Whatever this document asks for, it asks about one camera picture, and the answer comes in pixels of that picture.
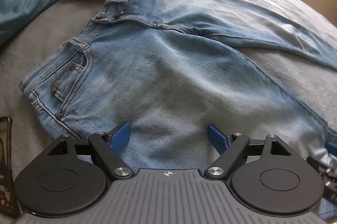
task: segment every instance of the gray bed sheet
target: gray bed sheet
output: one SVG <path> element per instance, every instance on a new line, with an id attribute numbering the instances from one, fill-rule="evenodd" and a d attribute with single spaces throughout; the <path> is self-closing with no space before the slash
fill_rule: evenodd
<path id="1" fill-rule="evenodd" d="M 246 0 L 288 17 L 337 47 L 337 28 L 299 0 Z M 52 140 L 19 90 L 21 79 L 67 39 L 80 33 L 102 2 L 59 1 L 41 13 L 11 42 L 0 47 L 0 116 L 10 116 L 13 177 Z M 237 48 L 281 85 L 302 98 L 331 127 L 337 128 L 337 73 L 289 53 Z M 305 147 L 302 140 L 298 146 Z M 320 213 L 335 208 L 326 203 Z M 0 217 L 0 223 L 11 219 Z"/>

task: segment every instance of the ridged surface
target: ridged surface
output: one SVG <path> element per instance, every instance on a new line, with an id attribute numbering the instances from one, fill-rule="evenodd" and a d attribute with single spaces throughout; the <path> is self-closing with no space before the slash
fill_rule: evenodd
<path id="1" fill-rule="evenodd" d="M 16 224 L 319 224 L 314 213 L 270 217 L 240 204 L 220 181 L 198 170 L 141 169 L 128 180 L 115 181 L 95 206 L 56 219 L 24 214 Z"/>

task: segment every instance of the white crosshair symbol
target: white crosshair symbol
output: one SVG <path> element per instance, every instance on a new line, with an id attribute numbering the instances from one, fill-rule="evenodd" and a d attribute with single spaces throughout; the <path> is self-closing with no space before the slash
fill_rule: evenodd
<path id="1" fill-rule="evenodd" d="M 171 175 L 175 175 L 175 173 L 172 173 L 171 171 L 167 171 L 165 173 L 162 173 L 163 175 L 166 175 L 166 176 L 171 176 Z"/>

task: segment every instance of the blue denim jeans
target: blue denim jeans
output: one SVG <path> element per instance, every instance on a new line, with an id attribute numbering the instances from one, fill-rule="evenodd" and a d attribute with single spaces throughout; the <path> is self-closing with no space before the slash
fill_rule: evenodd
<path id="1" fill-rule="evenodd" d="M 276 134 L 302 157 L 332 163 L 324 143 L 336 131 L 234 47 L 288 51 L 337 70 L 336 48 L 246 1 L 106 0 L 20 88 L 54 138 L 129 121 L 120 156 L 134 170 L 205 170 L 219 156 L 211 123 L 251 138 Z"/>

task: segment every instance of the phone screen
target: phone screen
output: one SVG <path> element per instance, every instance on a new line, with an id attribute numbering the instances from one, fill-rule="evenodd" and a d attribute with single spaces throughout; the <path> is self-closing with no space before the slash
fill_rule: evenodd
<path id="1" fill-rule="evenodd" d="M 11 118 L 0 117 L 0 212 L 16 218 L 20 211 L 13 191 L 11 128 Z"/>

